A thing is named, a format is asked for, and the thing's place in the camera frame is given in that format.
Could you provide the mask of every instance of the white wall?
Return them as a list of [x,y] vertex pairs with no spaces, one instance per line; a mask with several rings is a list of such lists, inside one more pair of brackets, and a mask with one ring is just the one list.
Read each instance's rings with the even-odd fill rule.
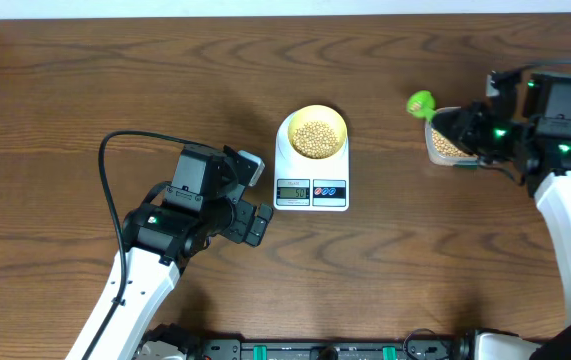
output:
[[571,12],[571,0],[0,0],[0,19]]

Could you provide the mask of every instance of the wood grain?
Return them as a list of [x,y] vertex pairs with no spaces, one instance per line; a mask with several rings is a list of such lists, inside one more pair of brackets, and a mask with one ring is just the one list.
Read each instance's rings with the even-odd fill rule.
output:
[[[116,250],[101,138],[152,130],[261,156],[293,110],[348,117],[351,208],[278,212],[256,249],[216,239],[153,325],[247,338],[396,338],[417,327],[563,328],[552,244],[525,190],[438,167],[405,100],[482,98],[484,78],[571,57],[571,15],[0,21],[0,358],[62,358]],[[560,68],[571,72],[571,68]],[[115,139],[120,215],[171,179],[180,149]]]

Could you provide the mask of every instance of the digital kitchen scale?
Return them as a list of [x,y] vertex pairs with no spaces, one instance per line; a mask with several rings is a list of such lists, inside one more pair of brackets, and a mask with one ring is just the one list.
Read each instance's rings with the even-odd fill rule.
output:
[[[306,122],[330,125],[339,142],[324,159],[301,155],[292,145],[297,128]],[[343,118],[333,109],[312,105],[285,119],[276,134],[274,207],[278,210],[345,211],[349,207],[349,141]]]

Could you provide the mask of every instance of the green led indicator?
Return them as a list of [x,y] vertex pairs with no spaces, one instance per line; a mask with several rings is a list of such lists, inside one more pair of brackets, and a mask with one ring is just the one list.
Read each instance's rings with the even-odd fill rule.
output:
[[558,145],[558,148],[559,148],[563,153],[566,153],[566,152],[568,152],[568,151],[571,150],[571,146],[565,145],[565,144],[560,144],[560,145]]

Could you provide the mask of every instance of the bowl of beans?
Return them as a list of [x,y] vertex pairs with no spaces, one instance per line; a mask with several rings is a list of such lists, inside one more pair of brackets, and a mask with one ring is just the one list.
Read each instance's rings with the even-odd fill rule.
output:
[[[436,113],[457,110],[457,107],[441,108]],[[425,143],[429,159],[437,165],[476,167],[476,157],[465,154],[425,121]]]
[[309,159],[327,159],[343,148],[347,126],[334,109],[311,105],[293,114],[287,136],[300,155]]

